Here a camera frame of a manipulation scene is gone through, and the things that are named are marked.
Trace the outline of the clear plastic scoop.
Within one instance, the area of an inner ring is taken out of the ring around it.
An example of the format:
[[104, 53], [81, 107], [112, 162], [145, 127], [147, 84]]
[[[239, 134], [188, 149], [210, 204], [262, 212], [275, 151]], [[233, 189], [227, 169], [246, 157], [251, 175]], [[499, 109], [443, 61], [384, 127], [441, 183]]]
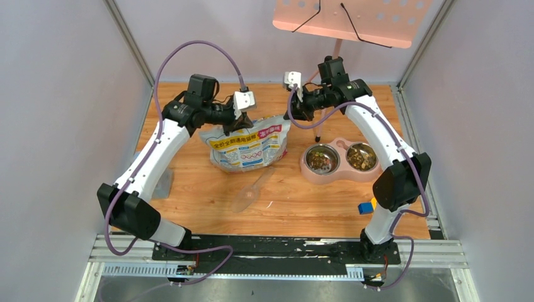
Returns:
[[232, 200], [230, 210], [240, 213], [252, 205], [259, 198], [262, 186], [275, 171], [275, 167], [269, 167], [252, 184], [244, 186]]

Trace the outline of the pet food bag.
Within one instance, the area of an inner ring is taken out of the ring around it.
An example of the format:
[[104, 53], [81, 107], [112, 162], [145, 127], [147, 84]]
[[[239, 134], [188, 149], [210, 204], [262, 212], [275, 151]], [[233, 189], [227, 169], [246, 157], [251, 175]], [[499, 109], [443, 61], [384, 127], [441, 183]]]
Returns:
[[228, 135], [220, 126], [198, 133], [210, 148], [211, 163], [226, 172], [247, 172], [274, 164], [287, 153], [291, 123], [282, 115], [253, 121]]

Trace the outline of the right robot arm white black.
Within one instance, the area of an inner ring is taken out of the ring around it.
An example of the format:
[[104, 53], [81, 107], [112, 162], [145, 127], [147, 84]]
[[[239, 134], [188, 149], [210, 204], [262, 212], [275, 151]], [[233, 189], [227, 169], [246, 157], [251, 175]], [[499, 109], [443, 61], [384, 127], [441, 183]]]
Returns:
[[[299, 72], [286, 72], [283, 85], [290, 91], [287, 112], [284, 115], [296, 127], [304, 129], [301, 121], [311, 122], [314, 128], [325, 122], [336, 111], [341, 111], [362, 132], [375, 151], [382, 167], [382, 174], [373, 184], [373, 195], [377, 200], [370, 223], [361, 231], [360, 254], [367, 262], [376, 262], [393, 242], [394, 230], [405, 213], [414, 214], [410, 205], [422, 199], [422, 213], [430, 214], [428, 197], [425, 193], [431, 169], [431, 159], [425, 152], [417, 153], [401, 136], [381, 112], [372, 90], [362, 79], [351, 80], [346, 73], [343, 59], [327, 56], [318, 65], [321, 83], [319, 88], [308, 90]], [[317, 123], [314, 113], [320, 109], [332, 108]]]

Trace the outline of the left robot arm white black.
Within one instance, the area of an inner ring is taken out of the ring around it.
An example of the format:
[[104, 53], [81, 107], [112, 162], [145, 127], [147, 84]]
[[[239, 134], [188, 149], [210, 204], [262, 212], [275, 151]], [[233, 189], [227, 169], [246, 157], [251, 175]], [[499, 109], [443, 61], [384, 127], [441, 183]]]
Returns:
[[178, 150], [205, 124], [221, 125], [223, 133], [252, 127], [247, 111], [256, 100], [247, 86], [226, 103], [216, 101], [220, 84], [213, 77], [194, 74], [188, 87], [161, 110], [161, 119], [150, 140], [130, 167], [113, 183], [103, 183], [97, 198], [107, 227], [137, 239], [168, 245], [178, 260], [187, 259], [193, 243], [189, 229], [162, 217], [149, 202], [156, 185]]

